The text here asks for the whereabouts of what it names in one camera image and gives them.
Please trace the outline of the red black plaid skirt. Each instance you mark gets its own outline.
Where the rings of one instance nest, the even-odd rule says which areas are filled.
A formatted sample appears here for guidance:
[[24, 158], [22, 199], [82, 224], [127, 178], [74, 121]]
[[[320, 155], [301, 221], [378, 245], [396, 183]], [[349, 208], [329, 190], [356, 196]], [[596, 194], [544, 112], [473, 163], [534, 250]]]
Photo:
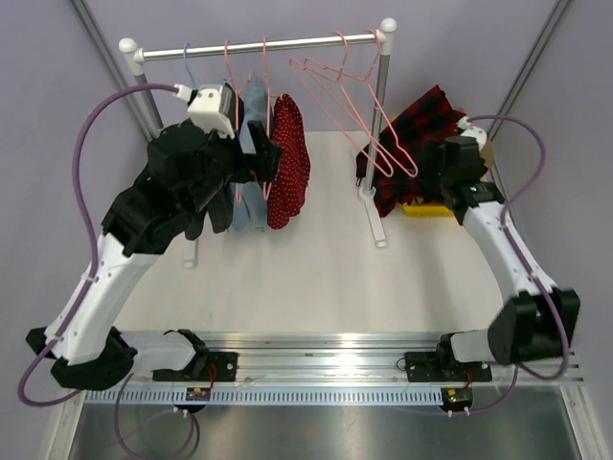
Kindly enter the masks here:
[[410, 169], [417, 164], [419, 175], [411, 178], [396, 169], [393, 176], [387, 177], [381, 172], [387, 168], [384, 159], [376, 159], [374, 202], [382, 218], [399, 204], [419, 199], [435, 203], [442, 199], [437, 187], [427, 181], [432, 174], [434, 162], [426, 157], [425, 146], [430, 141], [442, 142], [456, 135], [457, 122], [464, 116], [464, 112], [454, 109], [444, 91], [435, 85], [404, 109], [391, 126], [383, 129], [379, 138], [383, 147], [404, 168]]

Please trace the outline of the pink hanger with tan skirt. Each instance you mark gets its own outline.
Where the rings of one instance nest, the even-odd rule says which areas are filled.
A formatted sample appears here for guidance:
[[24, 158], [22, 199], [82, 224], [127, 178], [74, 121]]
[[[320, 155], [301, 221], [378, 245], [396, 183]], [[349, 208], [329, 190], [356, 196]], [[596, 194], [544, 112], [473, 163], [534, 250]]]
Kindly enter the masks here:
[[[394, 33], [394, 31], [384, 31], [382, 28], [371, 29], [365, 33], [368, 40], [375, 45], [375, 55], [367, 72], [362, 76], [351, 74], [347, 68], [350, 60], [350, 46], [356, 41], [356, 36], [346, 35], [340, 31], [334, 33], [343, 48], [343, 56], [339, 65], [330, 66], [314, 58], [306, 57], [299, 63], [299, 70], [312, 77], [356, 126], [367, 134], [368, 148], [362, 150], [361, 153], [367, 158], [369, 166], [377, 169], [386, 177], [401, 172], [410, 178], [415, 178], [419, 167], [411, 153], [400, 145], [397, 131], [385, 108]], [[347, 89], [349, 82], [359, 83], [368, 90], [374, 110], [370, 123], [365, 121], [350, 96]]]

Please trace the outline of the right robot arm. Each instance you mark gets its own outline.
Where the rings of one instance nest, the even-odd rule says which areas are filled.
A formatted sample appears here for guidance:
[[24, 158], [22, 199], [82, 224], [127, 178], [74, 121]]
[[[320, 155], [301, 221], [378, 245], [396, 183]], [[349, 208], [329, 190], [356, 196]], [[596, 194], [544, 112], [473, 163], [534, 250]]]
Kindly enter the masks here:
[[519, 236], [509, 204], [497, 186], [483, 180], [485, 161], [476, 139], [451, 136], [426, 142], [420, 180], [477, 243], [494, 275], [503, 305], [482, 330], [442, 335], [435, 352], [437, 373], [455, 380], [469, 364], [515, 365], [529, 375], [543, 374], [530, 363], [559, 359], [549, 380], [567, 371], [580, 300], [542, 269]]

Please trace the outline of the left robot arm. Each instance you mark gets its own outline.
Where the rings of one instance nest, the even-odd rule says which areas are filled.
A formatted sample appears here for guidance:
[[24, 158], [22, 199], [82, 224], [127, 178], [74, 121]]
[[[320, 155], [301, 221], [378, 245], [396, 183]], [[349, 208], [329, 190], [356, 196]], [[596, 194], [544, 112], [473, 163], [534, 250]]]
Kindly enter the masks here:
[[189, 121], [165, 127], [147, 147], [148, 162], [120, 192], [102, 220], [95, 272], [78, 293], [79, 309], [66, 330], [32, 329], [31, 348], [53, 360], [51, 374], [63, 388], [105, 390], [130, 374], [156, 381], [209, 380], [216, 363], [206, 343], [188, 329], [141, 339], [114, 322], [132, 290], [179, 235], [197, 239], [214, 198], [232, 183], [272, 181], [282, 147], [257, 121], [248, 124], [254, 152], [235, 136], [205, 132]]

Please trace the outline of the red polka dot skirt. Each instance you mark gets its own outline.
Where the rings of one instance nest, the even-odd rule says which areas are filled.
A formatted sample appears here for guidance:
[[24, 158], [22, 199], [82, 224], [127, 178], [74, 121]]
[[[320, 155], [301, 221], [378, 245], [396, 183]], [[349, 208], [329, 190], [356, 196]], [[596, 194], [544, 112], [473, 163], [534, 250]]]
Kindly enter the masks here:
[[272, 140], [283, 149], [283, 155], [267, 199], [267, 225], [272, 230], [281, 230], [305, 205], [310, 158], [303, 117], [289, 95], [282, 95], [275, 102], [274, 122]]

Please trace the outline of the tan khaki skirt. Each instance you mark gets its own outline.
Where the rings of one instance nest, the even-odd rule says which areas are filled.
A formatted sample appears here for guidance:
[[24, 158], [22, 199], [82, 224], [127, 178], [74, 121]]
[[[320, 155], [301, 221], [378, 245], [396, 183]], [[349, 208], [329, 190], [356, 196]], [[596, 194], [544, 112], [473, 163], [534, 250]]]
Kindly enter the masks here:
[[484, 146], [480, 149], [480, 155], [484, 159], [485, 167], [489, 170], [495, 163], [494, 148], [489, 139], [486, 140]]

